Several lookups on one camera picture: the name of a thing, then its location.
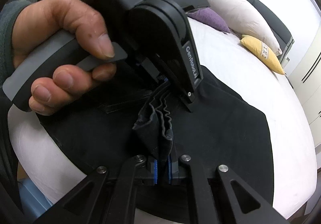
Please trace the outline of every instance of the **mattress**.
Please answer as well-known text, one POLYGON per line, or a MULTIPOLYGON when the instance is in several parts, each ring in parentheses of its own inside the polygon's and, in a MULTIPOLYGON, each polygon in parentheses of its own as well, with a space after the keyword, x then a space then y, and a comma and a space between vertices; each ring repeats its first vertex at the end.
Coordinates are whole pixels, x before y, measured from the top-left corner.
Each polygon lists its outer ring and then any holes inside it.
MULTIPOLYGON (((266 115, 274 164, 273 207, 283 217, 290 217, 311 197, 317 183, 313 138, 300 102, 286 77, 271 72, 240 45, 236 35, 193 19, 189 22, 200 63, 266 115)), ((13 106, 8 126, 20 163, 53 203, 85 177, 53 142, 35 113, 13 106)), ((173 222, 137 210, 135 223, 173 222)))

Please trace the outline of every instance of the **headboard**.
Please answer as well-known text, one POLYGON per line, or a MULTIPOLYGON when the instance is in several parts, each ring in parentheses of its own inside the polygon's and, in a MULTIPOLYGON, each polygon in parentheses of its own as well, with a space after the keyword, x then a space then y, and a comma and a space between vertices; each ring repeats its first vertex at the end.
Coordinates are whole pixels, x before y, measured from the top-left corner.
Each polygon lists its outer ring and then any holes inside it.
POLYGON ((250 2, 258 10, 258 12, 264 17, 266 22, 269 24, 283 52, 282 55, 278 56, 280 62, 282 62, 294 43, 294 40, 292 38, 290 31, 283 24, 283 22, 261 1, 259 0, 247 0, 247 1, 250 2))

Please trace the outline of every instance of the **gray handle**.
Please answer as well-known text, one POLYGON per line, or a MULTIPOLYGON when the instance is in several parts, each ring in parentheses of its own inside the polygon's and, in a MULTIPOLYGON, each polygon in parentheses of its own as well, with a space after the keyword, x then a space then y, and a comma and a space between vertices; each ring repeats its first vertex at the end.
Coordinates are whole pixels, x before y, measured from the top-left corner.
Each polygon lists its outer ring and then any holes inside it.
POLYGON ((36 47, 15 72, 6 79, 2 89, 6 96, 21 110, 30 111, 28 101, 31 85, 40 77, 52 77, 61 65, 71 64, 89 71, 104 62, 116 62, 127 58, 127 53, 113 42, 115 56, 107 61, 100 60, 82 49, 75 36, 59 30, 36 47))

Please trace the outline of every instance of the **hand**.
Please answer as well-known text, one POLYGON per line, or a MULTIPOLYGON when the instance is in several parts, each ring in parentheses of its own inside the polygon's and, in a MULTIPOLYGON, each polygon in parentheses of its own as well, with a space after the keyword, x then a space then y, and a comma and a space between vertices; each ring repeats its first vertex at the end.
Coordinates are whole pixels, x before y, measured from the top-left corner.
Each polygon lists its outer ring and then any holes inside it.
MULTIPOLYGON (((99 12, 80 0, 42 0, 26 7, 12 31, 13 65, 17 68, 28 54, 59 29, 75 33, 82 48, 100 59, 114 56, 105 21, 99 12)), ((116 72, 115 64, 103 64, 92 72, 77 66, 58 67, 53 78, 38 78, 31 86, 30 108, 51 115, 85 92, 107 81, 116 72)))

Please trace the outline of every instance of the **bolt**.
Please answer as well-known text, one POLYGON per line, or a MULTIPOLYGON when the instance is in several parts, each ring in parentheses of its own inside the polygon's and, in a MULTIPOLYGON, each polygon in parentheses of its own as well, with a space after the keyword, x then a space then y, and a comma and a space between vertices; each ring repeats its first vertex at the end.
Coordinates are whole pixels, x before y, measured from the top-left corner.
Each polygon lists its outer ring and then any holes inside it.
POLYGON ((107 168, 105 166, 99 166, 96 170, 99 174, 104 174, 107 172, 107 168))
POLYGON ((229 168, 228 168, 226 165, 221 164, 221 165, 219 166, 219 170, 220 170, 221 172, 227 172, 227 171, 229 170, 229 168))
POLYGON ((137 162, 142 162, 142 161, 144 161, 144 156, 143 156, 143 155, 136 155, 136 156, 135 156, 135 160, 136 160, 137 162))
POLYGON ((190 155, 184 154, 184 155, 181 156, 181 160, 185 161, 185 162, 188 162, 188 161, 191 160, 191 157, 190 157, 190 155))

